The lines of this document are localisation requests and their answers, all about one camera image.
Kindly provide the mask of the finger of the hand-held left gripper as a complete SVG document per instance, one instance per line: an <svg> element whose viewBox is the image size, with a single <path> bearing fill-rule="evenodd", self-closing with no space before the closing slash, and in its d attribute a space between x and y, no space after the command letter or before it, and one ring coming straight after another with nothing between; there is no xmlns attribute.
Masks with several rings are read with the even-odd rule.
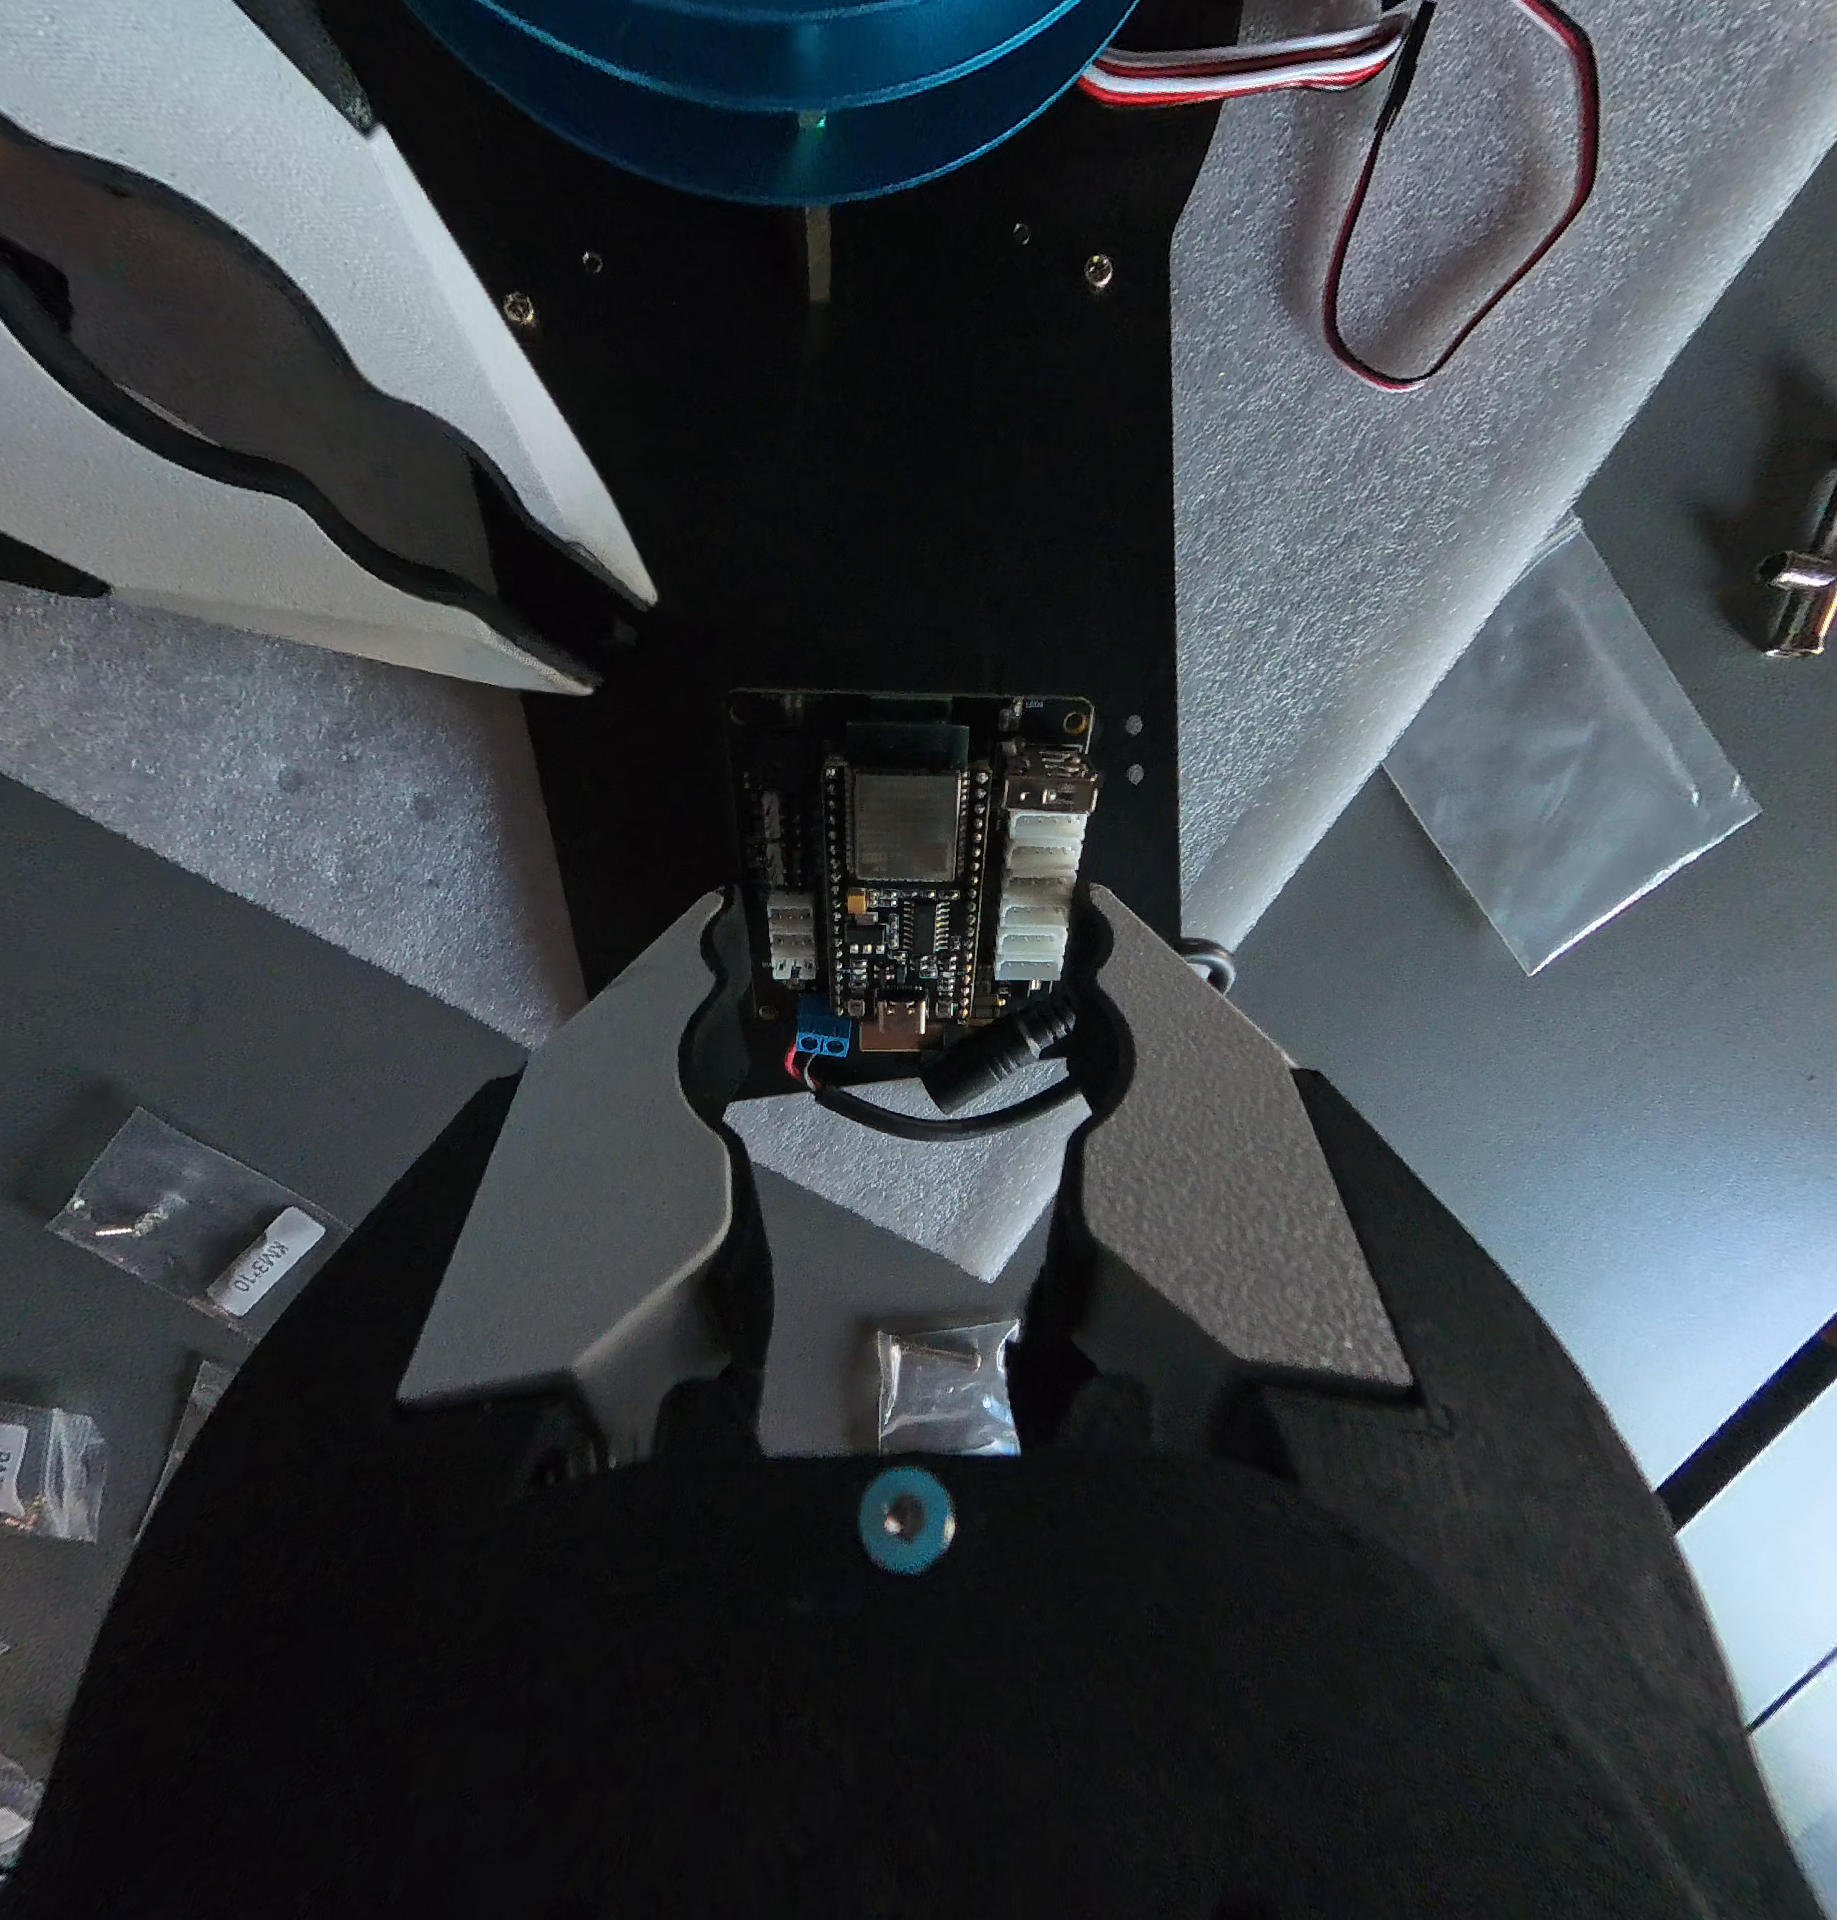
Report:
<svg viewBox="0 0 1837 1920"><path fill-rule="evenodd" d="M503 689L597 685L497 598L370 539L297 472L163 419L2 255L0 533L136 607Z"/></svg>
<svg viewBox="0 0 1837 1920"><path fill-rule="evenodd" d="M657 601L313 4L0 4L0 255L163 419L297 472L546 643ZM113 600L5 533L0 580Z"/></svg>

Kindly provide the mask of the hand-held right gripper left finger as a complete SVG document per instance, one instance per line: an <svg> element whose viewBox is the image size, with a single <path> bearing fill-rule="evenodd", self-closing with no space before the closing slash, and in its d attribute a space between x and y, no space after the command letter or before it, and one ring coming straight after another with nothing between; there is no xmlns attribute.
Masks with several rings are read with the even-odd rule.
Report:
<svg viewBox="0 0 1837 1920"><path fill-rule="evenodd" d="M744 907L710 892L532 1055L403 1407L554 1395L614 1463L671 1452L695 1424L756 1452L771 1266L726 1122L748 988Z"/></svg>

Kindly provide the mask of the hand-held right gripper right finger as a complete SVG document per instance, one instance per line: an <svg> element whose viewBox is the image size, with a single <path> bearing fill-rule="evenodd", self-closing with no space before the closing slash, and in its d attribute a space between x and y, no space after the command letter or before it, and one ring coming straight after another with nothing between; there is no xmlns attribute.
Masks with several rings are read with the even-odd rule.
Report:
<svg viewBox="0 0 1837 1920"><path fill-rule="evenodd" d="M1414 1374L1286 1053L1085 884L1068 1063L1087 1117L1007 1350L1025 1452L1272 1450L1274 1390L1408 1406Z"/></svg>

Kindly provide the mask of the black circuit board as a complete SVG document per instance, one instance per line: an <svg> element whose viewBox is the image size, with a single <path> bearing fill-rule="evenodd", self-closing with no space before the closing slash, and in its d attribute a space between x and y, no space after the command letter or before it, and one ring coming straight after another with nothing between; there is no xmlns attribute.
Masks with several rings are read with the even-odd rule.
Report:
<svg viewBox="0 0 1837 1920"><path fill-rule="evenodd" d="M1090 700L737 688L725 711L750 996L789 1069L920 1059L1060 988Z"/></svg>

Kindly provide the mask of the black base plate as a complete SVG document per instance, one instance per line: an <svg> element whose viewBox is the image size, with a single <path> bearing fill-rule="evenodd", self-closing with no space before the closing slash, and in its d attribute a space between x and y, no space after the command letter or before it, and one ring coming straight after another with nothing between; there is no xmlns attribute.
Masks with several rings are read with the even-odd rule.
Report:
<svg viewBox="0 0 1837 1920"><path fill-rule="evenodd" d="M470 76L403 4L330 37L657 588L614 612L479 494L532 623L597 667L526 708L587 991L737 875L737 688L1068 691L1098 709L1082 873L1181 929L1170 238L1209 106L1066 97L990 154L796 219L637 180Z"/></svg>

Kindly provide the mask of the grey desk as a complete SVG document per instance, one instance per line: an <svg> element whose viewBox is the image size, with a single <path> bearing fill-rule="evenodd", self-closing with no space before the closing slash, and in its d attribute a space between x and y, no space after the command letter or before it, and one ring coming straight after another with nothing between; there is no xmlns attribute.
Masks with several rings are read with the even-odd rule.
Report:
<svg viewBox="0 0 1837 1920"><path fill-rule="evenodd" d="M1526 978L1373 774L1239 946L1239 1005L1331 1075L1573 1347L1666 1473L1837 1308L1837 652L1752 659L1747 567L1837 438L1837 144L1624 428L1580 514L1762 816ZM221 775L307 844L337 770L417 806L456 958L414 963L405 886L349 937L240 899L62 802L184 778L234 676L279 748ZM501 694L0 582L0 1395L93 1411L94 1544L0 1534L0 1753L50 1775L200 1357L240 1336L54 1239L142 1104L353 1224L485 1078L580 998L545 816ZM140 750L138 768L125 763Z"/></svg>

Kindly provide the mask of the small clear screw bag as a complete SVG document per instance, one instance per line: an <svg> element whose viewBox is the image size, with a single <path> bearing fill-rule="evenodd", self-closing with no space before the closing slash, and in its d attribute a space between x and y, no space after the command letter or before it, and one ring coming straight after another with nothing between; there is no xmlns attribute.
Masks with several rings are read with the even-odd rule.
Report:
<svg viewBox="0 0 1837 1920"><path fill-rule="evenodd" d="M879 1452L1021 1454L1006 1372L1021 1326L1012 1318L879 1330Z"/></svg>

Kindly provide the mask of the scatter of clear parts bags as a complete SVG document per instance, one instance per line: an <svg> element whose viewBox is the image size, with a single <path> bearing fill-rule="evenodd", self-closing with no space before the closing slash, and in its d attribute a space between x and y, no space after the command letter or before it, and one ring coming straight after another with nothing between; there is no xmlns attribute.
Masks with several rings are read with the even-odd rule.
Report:
<svg viewBox="0 0 1837 1920"><path fill-rule="evenodd" d="M34 1824L138 1539L342 1237L144 1109L66 1122L0 1168L0 1860Z"/></svg>

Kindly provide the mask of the large empty clear bag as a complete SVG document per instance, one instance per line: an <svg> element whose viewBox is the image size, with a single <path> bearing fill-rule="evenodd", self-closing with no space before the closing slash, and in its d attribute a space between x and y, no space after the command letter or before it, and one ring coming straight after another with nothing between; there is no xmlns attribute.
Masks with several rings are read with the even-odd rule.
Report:
<svg viewBox="0 0 1837 1920"><path fill-rule="evenodd" d="M1526 975L1762 811L1577 516L1383 768Z"/></svg>

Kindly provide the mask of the white foam sheet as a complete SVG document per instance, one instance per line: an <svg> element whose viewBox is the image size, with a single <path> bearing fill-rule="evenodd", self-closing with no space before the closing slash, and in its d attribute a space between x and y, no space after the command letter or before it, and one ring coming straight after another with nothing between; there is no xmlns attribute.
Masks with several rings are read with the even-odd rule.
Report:
<svg viewBox="0 0 1837 1920"><path fill-rule="evenodd" d="M1369 128L1224 121L1170 246L1188 925L1245 934L1837 140L1837 4L1577 4L1606 169L1417 397L1311 340ZM511 1043L582 998L511 689L0 582L0 774Z"/></svg>

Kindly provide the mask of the metal cross wrench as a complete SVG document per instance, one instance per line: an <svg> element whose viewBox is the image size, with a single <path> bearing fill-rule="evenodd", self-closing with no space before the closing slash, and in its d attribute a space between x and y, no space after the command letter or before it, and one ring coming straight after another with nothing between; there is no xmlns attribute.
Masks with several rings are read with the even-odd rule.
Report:
<svg viewBox="0 0 1837 1920"><path fill-rule="evenodd" d="M1762 652L1770 659L1813 659L1837 628L1837 479L1817 520L1812 549L1770 553L1757 582L1781 595Z"/></svg>

